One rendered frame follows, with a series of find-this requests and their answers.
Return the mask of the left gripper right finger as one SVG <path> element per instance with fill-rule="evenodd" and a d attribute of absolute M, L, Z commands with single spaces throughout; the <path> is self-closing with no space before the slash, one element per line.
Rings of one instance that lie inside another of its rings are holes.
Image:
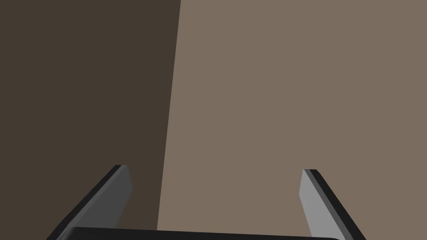
<path fill-rule="evenodd" d="M 299 198 L 311 237 L 324 240 L 366 240 L 318 170 L 302 171 Z"/>

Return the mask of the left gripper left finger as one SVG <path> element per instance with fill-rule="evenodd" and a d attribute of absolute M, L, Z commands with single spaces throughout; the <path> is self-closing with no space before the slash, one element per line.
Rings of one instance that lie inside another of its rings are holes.
<path fill-rule="evenodd" d="M 56 226 L 46 240 L 66 240 L 75 227 L 116 227 L 132 188 L 128 166 L 115 165 Z"/>

